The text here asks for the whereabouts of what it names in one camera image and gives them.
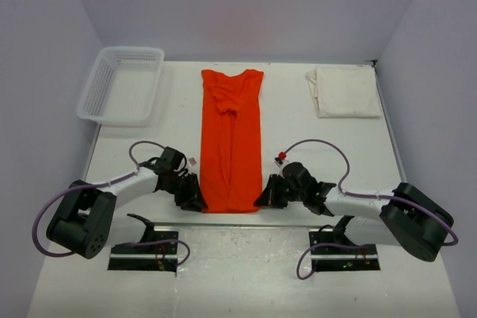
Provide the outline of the orange t-shirt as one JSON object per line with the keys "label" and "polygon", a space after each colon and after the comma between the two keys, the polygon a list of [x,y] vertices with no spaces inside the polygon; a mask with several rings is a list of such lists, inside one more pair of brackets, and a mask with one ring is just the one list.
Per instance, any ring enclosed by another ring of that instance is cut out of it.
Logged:
{"label": "orange t-shirt", "polygon": [[248,213],[262,193],[259,95],[264,73],[204,69],[200,189],[206,213]]}

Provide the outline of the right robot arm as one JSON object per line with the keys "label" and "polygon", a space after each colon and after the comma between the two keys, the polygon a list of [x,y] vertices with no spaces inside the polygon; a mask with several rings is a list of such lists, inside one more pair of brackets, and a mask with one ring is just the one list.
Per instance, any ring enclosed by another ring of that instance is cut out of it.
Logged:
{"label": "right robot arm", "polygon": [[406,182],[384,193],[351,193],[317,181],[299,162],[283,163],[254,204],[284,209],[290,202],[301,202],[316,215],[339,216],[332,243],[342,253],[369,244],[390,245],[433,262],[442,247],[458,242],[452,216]]}

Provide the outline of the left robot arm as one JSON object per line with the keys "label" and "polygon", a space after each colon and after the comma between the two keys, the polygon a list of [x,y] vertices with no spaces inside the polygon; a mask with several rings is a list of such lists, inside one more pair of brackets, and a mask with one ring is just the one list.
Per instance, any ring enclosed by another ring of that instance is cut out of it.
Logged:
{"label": "left robot arm", "polygon": [[116,217],[115,210],[139,197],[158,191],[174,197],[182,210],[203,212],[209,207],[200,190],[198,176],[189,171],[186,155],[172,147],[161,147],[160,156],[133,160],[128,174],[106,182],[73,182],[54,197],[59,205],[46,229],[50,241],[65,248],[64,257],[94,258],[104,247],[132,247],[146,253],[169,244],[155,240],[154,223],[137,214]]}

